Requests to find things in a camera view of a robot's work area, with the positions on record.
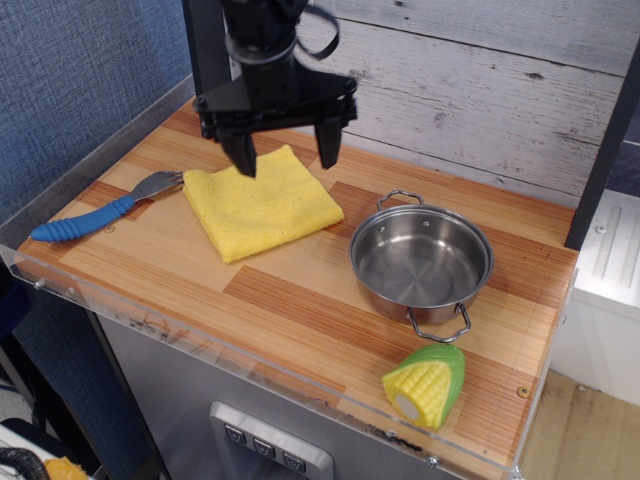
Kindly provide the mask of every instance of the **folded yellow cloth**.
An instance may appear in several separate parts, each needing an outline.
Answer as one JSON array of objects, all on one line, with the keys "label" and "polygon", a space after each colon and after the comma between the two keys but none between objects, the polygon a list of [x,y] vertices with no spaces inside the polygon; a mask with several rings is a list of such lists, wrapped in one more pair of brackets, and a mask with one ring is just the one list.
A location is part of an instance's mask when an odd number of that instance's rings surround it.
[{"label": "folded yellow cloth", "polygon": [[182,191],[224,263],[296,240],[344,219],[342,208],[289,145],[256,159],[256,178],[235,167],[189,170]]}]

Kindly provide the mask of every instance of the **blue fork handle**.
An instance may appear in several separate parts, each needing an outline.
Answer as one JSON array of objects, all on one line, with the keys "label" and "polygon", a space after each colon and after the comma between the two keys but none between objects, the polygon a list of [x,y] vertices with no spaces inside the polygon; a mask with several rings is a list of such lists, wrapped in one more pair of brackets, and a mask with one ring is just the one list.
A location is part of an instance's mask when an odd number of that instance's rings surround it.
[{"label": "blue fork handle", "polygon": [[131,195],[125,195],[95,212],[74,218],[43,223],[31,232],[31,238],[40,242],[66,242],[106,227],[127,213],[134,204]]}]

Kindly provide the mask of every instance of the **stainless steel pot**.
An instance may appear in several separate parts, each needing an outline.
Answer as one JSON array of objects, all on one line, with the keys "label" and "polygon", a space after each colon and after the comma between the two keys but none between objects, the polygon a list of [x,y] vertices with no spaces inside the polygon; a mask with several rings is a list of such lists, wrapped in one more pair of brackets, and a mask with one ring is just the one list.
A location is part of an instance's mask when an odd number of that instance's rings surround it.
[{"label": "stainless steel pot", "polygon": [[[382,209],[393,195],[420,205]],[[422,338],[449,343],[471,328],[467,309],[493,270],[493,250],[466,218],[426,205],[422,197],[394,190],[378,200],[378,213],[356,230],[351,266],[372,305],[393,320],[409,319]],[[462,314],[465,326],[448,338],[419,324],[439,324]]]}]

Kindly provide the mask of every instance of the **button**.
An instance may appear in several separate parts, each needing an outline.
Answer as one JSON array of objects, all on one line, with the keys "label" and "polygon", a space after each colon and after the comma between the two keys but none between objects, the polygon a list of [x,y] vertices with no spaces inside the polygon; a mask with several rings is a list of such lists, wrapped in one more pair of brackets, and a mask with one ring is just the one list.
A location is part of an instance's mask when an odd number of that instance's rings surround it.
[{"label": "button", "polygon": [[238,430],[236,427],[232,427],[231,425],[224,424],[224,431],[227,434],[227,438],[236,443],[240,443],[244,445],[247,443],[247,439],[244,436],[244,432],[242,430]]},{"label": "button", "polygon": [[305,465],[304,460],[295,457],[288,452],[282,452],[282,458],[284,459],[284,464],[291,470],[300,473],[306,472],[307,466]]},{"label": "button", "polygon": [[264,455],[265,457],[275,458],[276,456],[276,449],[273,448],[273,445],[269,445],[268,443],[263,442],[262,440],[259,440],[257,438],[253,439],[253,447],[256,449],[256,452],[258,452],[260,455]]}]

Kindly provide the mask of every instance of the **wooden floor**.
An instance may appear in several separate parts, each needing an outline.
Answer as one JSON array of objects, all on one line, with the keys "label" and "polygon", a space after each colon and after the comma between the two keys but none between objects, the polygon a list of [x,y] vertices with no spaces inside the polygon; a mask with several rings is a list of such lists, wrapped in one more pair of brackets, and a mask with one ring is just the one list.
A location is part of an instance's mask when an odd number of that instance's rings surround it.
[{"label": "wooden floor", "polygon": [[640,407],[549,372],[520,466],[526,480],[638,480]]}]

